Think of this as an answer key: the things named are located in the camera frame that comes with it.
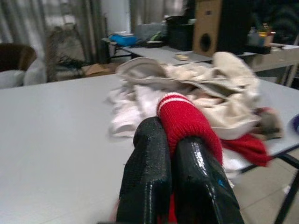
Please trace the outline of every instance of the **blue container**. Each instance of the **blue container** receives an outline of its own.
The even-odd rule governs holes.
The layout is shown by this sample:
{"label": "blue container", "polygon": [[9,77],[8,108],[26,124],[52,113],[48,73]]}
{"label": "blue container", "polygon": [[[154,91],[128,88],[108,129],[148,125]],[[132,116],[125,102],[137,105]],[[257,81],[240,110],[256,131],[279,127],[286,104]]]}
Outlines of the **blue container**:
{"label": "blue container", "polygon": [[110,40],[122,46],[130,46],[136,44],[137,39],[134,36],[120,36],[114,34],[110,37]]}

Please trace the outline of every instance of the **wall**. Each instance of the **wall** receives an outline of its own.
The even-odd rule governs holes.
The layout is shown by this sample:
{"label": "wall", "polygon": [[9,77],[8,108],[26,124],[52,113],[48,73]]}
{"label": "wall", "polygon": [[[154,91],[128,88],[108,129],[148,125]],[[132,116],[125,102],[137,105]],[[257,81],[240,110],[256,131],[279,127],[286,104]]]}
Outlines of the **wall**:
{"label": "wall", "polygon": [[129,0],[101,0],[102,13],[108,20],[108,34],[130,31]]}

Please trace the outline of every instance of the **pile of clothes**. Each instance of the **pile of clothes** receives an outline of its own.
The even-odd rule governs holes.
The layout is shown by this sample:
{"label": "pile of clothes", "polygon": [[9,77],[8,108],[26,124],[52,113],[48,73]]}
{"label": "pile of clothes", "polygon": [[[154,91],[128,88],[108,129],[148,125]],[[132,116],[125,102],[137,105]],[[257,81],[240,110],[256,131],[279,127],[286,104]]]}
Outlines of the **pile of clothes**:
{"label": "pile of clothes", "polygon": [[177,92],[205,115],[223,148],[241,153],[258,166],[266,166],[271,159],[262,141],[281,137],[280,122],[274,110],[257,108],[259,79],[235,55],[217,52],[211,66],[160,65],[141,57],[122,64],[117,73],[122,86],[109,94],[114,104],[114,136],[133,137],[142,120],[156,116],[159,99]]}

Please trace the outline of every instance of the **black table leg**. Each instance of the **black table leg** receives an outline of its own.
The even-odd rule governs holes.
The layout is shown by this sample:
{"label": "black table leg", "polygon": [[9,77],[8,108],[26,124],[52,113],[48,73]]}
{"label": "black table leg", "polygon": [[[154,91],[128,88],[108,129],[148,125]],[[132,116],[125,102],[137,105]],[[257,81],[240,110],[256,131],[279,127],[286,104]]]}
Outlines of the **black table leg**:
{"label": "black table leg", "polygon": [[[296,158],[294,158],[288,154],[280,156],[279,158],[298,169],[299,160],[297,160]],[[283,221],[285,220],[285,217],[292,205],[292,202],[296,196],[298,189],[299,189],[299,171],[297,171],[296,176],[293,179],[290,191],[289,191],[288,195],[285,197],[285,200],[280,208],[279,214],[277,215],[277,218],[276,218],[274,224],[282,224],[283,223]]]}

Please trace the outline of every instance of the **brown armchair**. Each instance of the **brown armchair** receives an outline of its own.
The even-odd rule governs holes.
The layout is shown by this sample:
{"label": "brown armchair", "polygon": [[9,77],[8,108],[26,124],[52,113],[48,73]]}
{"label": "brown armchair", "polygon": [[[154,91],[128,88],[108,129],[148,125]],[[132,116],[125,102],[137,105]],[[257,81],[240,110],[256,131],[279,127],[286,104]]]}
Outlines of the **brown armchair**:
{"label": "brown armchair", "polygon": [[28,45],[0,43],[0,72],[26,71],[36,58],[36,52]]}

